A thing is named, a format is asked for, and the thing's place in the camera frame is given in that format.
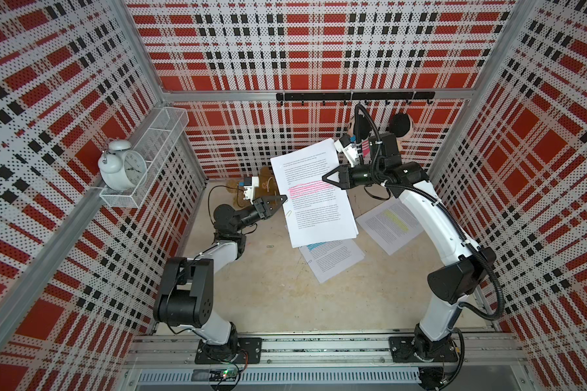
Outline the pink highlighted paper document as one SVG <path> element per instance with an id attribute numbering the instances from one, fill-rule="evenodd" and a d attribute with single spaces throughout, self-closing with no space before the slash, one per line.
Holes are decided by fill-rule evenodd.
<path id="1" fill-rule="evenodd" d="M 270 159 L 294 248 L 354 239 L 358 235 L 347 192 L 321 180 L 339 166 L 334 140 L 328 138 L 295 152 Z"/>

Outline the yellow highlighted paper document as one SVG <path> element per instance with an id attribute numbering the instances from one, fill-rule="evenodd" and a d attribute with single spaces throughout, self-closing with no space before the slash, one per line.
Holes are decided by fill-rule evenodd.
<path id="1" fill-rule="evenodd" d="M 417 218 L 398 199 L 385 201 L 355 221 L 387 255 L 396 253 L 423 233 Z"/>

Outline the blue highlighted paper document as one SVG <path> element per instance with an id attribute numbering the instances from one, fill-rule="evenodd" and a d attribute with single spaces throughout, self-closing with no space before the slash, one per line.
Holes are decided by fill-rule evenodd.
<path id="1" fill-rule="evenodd" d="M 319 283 L 365 259 L 365 253 L 352 239 L 308 244 L 299 250 Z"/>

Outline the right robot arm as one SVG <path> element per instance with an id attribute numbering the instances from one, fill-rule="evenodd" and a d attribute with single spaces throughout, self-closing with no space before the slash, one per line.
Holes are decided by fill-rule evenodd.
<path id="1" fill-rule="evenodd" d="M 495 252 L 478 244 L 461 228 L 437 195 L 425 169 L 402 159 L 398 141 L 413 128 L 409 115 L 398 115 L 398 132 L 383 133 L 363 104 L 357 104 L 353 114 L 353 134 L 340 138 L 336 147 L 348 162 L 325 174 L 323 182 L 342 190 L 384 187 L 417 219 L 443 263 L 427 277 L 432 298 L 415 328 L 415 340 L 430 345 L 448 340 L 463 310 L 488 321 L 500 319 L 505 311 L 505 295 L 493 270 Z M 496 295 L 497 308 L 492 313 L 468 301 L 484 280 L 490 280 Z"/>

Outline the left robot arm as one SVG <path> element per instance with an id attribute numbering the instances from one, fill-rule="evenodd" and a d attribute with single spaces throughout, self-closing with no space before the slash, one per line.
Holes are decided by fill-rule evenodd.
<path id="1" fill-rule="evenodd" d="M 215 311 L 215 273 L 245 251 L 242 231 L 271 218 L 287 200 L 285 195 L 265 195 L 242 210 L 219 205 L 213 212 L 213 244 L 194 257 L 172 257 L 166 263 L 153 318 L 170 328 L 188 327 L 208 345 L 232 346 L 234 324 Z"/>

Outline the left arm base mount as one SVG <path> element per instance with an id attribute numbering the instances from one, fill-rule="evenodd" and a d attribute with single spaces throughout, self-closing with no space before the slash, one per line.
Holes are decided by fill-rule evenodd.
<path id="1" fill-rule="evenodd" d="M 258 364 L 262 354 L 263 339 L 259 337 L 233 337 L 225 345 L 199 343 L 194 363 L 198 365 L 236 363 Z"/>

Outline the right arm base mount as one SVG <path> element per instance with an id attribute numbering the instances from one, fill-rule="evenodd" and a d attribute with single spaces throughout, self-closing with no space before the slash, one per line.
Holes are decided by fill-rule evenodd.
<path id="1" fill-rule="evenodd" d="M 457 363 L 458 353 L 450 336 L 430 341 L 426 336 L 390 337 L 394 363 Z"/>

